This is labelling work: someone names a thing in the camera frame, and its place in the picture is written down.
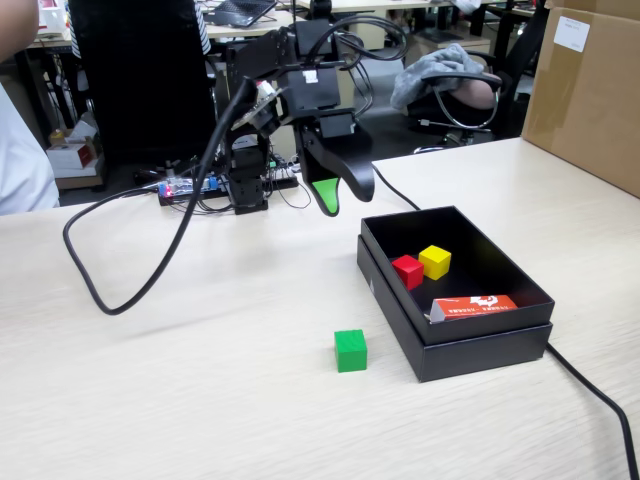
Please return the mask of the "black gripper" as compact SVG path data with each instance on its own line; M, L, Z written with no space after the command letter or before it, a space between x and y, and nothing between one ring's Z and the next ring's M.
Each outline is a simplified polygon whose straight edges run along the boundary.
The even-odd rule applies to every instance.
M334 68L287 73L287 122L298 140L303 181L330 217L339 213L340 178L358 200L370 202L374 196L372 137L356 132L354 109L340 104Z

